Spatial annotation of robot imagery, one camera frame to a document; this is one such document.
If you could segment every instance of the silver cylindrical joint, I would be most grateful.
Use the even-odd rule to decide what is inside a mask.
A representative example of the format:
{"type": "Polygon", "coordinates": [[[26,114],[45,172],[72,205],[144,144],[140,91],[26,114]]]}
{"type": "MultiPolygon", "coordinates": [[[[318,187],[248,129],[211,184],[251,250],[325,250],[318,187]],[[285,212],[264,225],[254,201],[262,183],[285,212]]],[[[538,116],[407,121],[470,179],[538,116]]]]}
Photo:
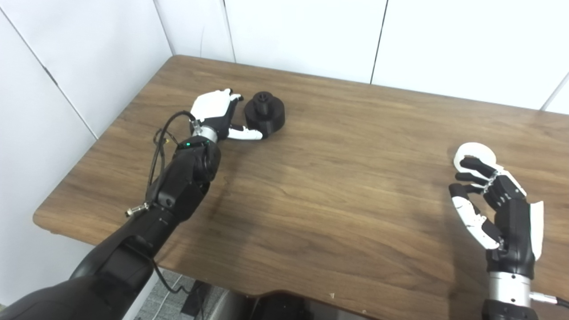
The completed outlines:
{"type": "Polygon", "coordinates": [[[193,132],[193,135],[194,136],[201,136],[201,137],[209,139],[213,143],[217,143],[217,133],[215,132],[215,130],[213,130],[212,128],[210,128],[208,126],[202,126],[200,128],[199,132],[197,130],[195,130],[193,132]]]}
{"type": "Polygon", "coordinates": [[[490,299],[530,307],[530,279],[508,272],[490,272],[490,299]]]}

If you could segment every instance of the metal connector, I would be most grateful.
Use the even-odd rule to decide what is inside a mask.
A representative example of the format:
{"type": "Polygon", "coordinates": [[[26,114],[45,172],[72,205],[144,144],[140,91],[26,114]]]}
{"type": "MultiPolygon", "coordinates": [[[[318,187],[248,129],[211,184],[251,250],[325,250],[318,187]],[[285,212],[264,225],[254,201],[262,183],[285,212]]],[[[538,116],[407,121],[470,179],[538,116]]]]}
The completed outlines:
{"type": "Polygon", "coordinates": [[[201,124],[200,124],[200,121],[197,120],[197,119],[194,120],[194,121],[191,121],[191,120],[190,120],[190,123],[192,124],[192,127],[193,127],[193,135],[194,135],[194,136],[198,136],[198,135],[201,133],[201,124]]]}
{"type": "Polygon", "coordinates": [[[550,296],[548,294],[543,294],[543,293],[539,293],[539,292],[530,292],[530,298],[533,301],[539,301],[539,302],[544,302],[544,303],[551,303],[552,305],[556,305],[557,304],[557,297],[555,296],[550,296]]]}
{"type": "Polygon", "coordinates": [[[148,208],[150,208],[150,206],[148,205],[148,203],[144,202],[140,206],[136,206],[134,208],[129,208],[128,210],[126,210],[125,216],[127,218],[130,218],[133,214],[136,214],[137,212],[147,211],[148,208]]]}

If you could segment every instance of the white cylindrical object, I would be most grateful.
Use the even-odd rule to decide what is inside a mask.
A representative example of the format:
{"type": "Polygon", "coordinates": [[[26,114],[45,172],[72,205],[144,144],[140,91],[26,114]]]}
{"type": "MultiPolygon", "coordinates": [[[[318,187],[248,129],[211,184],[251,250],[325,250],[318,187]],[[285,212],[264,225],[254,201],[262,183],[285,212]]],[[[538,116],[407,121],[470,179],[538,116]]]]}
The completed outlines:
{"type": "Polygon", "coordinates": [[[490,299],[517,306],[530,306],[530,279],[508,272],[490,272],[490,299]]]}

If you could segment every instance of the white wall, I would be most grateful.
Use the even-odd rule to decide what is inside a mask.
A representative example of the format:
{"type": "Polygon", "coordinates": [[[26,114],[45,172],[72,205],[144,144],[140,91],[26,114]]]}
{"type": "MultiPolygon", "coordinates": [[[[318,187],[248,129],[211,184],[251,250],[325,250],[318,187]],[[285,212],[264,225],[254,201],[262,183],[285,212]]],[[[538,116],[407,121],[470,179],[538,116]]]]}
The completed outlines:
{"type": "Polygon", "coordinates": [[[40,229],[32,214],[171,51],[152,0],[0,0],[0,9],[0,302],[8,305],[68,279],[91,249],[40,229]]]}
{"type": "Polygon", "coordinates": [[[32,214],[95,142],[0,13],[0,302],[69,278],[91,246],[55,236],[32,214]]]}
{"type": "Polygon", "coordinates": [[[569,71],[569,1],[396,0],[373,84],[539,109],[569,71]]]}
{"type": "Polygon", "coordinates": [[[152,0],[0,0],[100,136],[172,55],[152,0]]]}
{"type": "Polygon", "coordinates": [[[369,83],[386,0],[225,0],[237,63],[369,83]]]}
{"type": "Polygon", "coordinates": [[[172,53],[235,62],[223,0],[154,0],[172,53]]]}

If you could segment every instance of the black cable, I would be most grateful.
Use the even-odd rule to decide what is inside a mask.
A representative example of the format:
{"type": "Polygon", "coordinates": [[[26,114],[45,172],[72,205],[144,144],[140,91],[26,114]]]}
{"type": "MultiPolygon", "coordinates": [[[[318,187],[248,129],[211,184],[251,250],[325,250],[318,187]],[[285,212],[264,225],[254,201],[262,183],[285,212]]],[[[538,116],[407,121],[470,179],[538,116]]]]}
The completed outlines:
{"type": "MultiPolygon", "coordinates": [[[[166,290],[168,290],[170,293],[174,293],[177,294],[178,292],[183,291],[186,294],[190,294],[192,293],[190,290],[186,289],[183,285],[180,285],[176,290],[174,290],[172,287],[170,287],[170,285],[166,282],[166,279],[164,279],[164,275],[162,274],[162,272],[160,272],[160,269],[158,269],[158,264],[156,264],[156,261],[154,261],[154,259],[152,259],[152,265],[154,267],[154,271],[156,271],[156,274],[158,275],[158,278],[160,279],[160,281],[162,282],[162,284],[166,287],[166,290]]],[[[196,287],[195,290],[198,290],[200,287],[200,285],[198,285],[196,287]]]]}
{"type": "MultiPolygon", "coordinates": [[[[160,269],[158,269],[158,264],[156,263],[156,261],[154,261],[154,259],[152,260],[152,266],[154,267],[154,271],[156,271],[156,274],[158,275],[158,278],[160,279],[160,281],[162,282],[162,284],[164,285],[164,287],[166,287],[166,290],[168,290],[170,293],[174,293],[174,294],[178,294],[180,291],[185,292],[187,295],[190,295],[193,292],[198,291],[201,286],[204,284],[204,282],[199,283],[195,288],[193,288],[192,290],[188,291],[188,289],[186,289],[183,285],[180,285],[176,290],[174,290],[172,287],[170,287],[170,285],[166,282],[166,279],[164,278],[164,275],[162,274],[162,272],[160,272],[160,269]]],[[[200,300],[200,313],[201,313],[201,320],[204,320],[204,303],[205,301],[203,301],[200,298],[200,294],[198,293],[197,298],[200,300]]]]}
{"type": "Polygon", "coordinates": [[[569,308],[569,301],[567,301],[565,299],[561,299],[559,297],[555,297],[555,298],[557,298],[557,305],[558,306],[569,308]]]}
{"type": "MultiPolygon", "coordinates": [[[[196,118],[188,111],[179,111],[174,113],[169,119],[168,121],[166,121],[166,123],[164,124],[164,127],[162,127],[161,129],[158,129],[158,131],[156,131],[156,133],[154,134],[154,137],[152,138],[152,141],[154,142],[154,144],[156,145],[156,149],[154,150],[154,156],[152,156],[152,164],[150,165],[150,172],[149,172],[149,176],[148,176],[148,185],[146,187],[146,192],[148,192],[150,186],[152,185],[152,180],[154,179],[154,171],[156,168],[156,162],[158,160],[158,155],[160,155],[160,173],[158,175],[158,181],[157,181],[157,185],[160,186],[162,184],[162,180],[164,179],[164,167],[166,166],[166,159],[165,159],[165,155],[164,155],[164,136],[166,134],[168,134],[168,136],[170,136],[170,138],[172,139],[172,141],[177,145],[178,141],[176,140],[176,138],[174,137],[173,134],[171,134],[170,132],[168,132],[168,127],[170,126],[170,124],[173,122],[173,120],[175,118],[178,118],[179,116],[187,116],[191,121],[195,121],[196,118]]],[[[158,187],[154,189],[154,192],[152,193],[152,196],[150,197],[150,201],[154,202],[156,200],[156,196],[158,195],[158,187]]],[[[156,263],[156,261],[154,261],[154,259],[151,259],[152,261],[152,266],[154,267],[154,271],[156,271],[156,274],[158,275],[158,278],[160,279],[160,281],[162,282],[162,284],[164,285],[164,287],[166,287],[166,289],[170,292],[170,293],[174,293],[174,294],[178,294],[180,291],[185,292],[186,294],[191,294],[193,290],[198,291],[201,287],[201,285],[203,284],[200,283],[198,284],[192,291],[186,289],[183,285],[180,285],[177,289],[173,289],[172,287],[169,286],[169,284],[166,282],[166,279],[164,278],[164,275],[162,274],[162,272],[160,272],[160,269],[158,269],[158,264],[156,263]]],[[[201,312],[201,319],[204,319],[204,310],[203,310],[203,301],[200,298],[200,312],[201,312]]]]}

